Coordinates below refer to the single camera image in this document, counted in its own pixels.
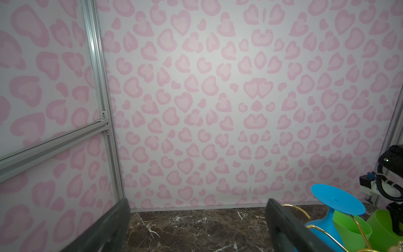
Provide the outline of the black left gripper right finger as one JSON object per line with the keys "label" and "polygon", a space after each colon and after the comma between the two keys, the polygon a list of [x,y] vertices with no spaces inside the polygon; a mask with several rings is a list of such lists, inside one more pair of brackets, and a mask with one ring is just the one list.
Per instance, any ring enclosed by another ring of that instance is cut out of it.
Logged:
{"label": "black left gripper right finger", "polygon": [[332,252],[327,243],[312,230],[330,237],[315,225],[304,226],[276,200],[269,199],[266,206],[266,223],[273,248],[276,252]]}

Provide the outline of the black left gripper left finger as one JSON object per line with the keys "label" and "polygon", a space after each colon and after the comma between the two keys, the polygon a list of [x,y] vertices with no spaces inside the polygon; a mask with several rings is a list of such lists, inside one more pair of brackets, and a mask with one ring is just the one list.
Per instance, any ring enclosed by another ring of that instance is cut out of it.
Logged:
{"label": "black left gripper left finger", "polygon": [[64,252],[120,252],[130,221],[129,202],[121,199],[78,238],[66,246]]}

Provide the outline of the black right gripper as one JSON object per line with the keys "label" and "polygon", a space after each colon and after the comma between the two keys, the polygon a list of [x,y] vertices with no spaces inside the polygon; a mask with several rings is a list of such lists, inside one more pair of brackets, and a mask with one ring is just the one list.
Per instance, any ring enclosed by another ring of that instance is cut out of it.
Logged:
{"label": "black right gripper", "polygon": [[403,205],[397,202],[392,202],[386,206],[389,211],[392,223],[392,230],[398,236],[403,235],[403,229],[400,225],[403,223]]}

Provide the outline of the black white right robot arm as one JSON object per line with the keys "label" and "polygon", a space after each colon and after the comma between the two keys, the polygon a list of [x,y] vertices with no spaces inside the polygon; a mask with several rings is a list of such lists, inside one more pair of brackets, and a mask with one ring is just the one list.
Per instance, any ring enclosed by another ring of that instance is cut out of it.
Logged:
{"label": "black white right robot arm", "polygon": [[[398,236],[403,235],[403,187],[389,180],[383,173],[383,168],[403,177],[403,145],[393,145],[384,152],[377,165],[377,173],[375,175],[376,187],[384,198],[391,201],[386,208],[391,216],[393,232]],[[392,196],[384,186],[396,190],[400,195]]]}

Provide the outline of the blue wine glass rear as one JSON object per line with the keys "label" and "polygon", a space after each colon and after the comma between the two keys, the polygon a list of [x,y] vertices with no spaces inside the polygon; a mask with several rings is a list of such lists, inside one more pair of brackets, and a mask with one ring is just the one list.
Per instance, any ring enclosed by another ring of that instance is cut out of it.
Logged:
{"label": "blue wine glass rear", "polygon": [[329,210],[323,219],[308,222],[306,228],[335,252],[345,252],[344,243],[333,222],[334,213],[362,215],[366,212],[365,206],[353,195],[330,185],[315,184],[311,186],[311,192]]}

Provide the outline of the aluminium frame corner post left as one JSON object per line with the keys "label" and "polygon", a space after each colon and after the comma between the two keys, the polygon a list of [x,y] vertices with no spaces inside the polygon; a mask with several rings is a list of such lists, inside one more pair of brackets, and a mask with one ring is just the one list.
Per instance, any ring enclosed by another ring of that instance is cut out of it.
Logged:
{"label": "aluminium frame corner post left", "polygon": [[106,71],[105,54],[103,52],[101,29],[96,1],[79,1],[84,21],[84,31],[89,48],[89,58],[93,84],[96,90],[100,117],[107,124],[104,131],[106,156],[109,162],[111,184],[116,201],[124,198],[121,178],[119,151],[113,119],[113,106]]}

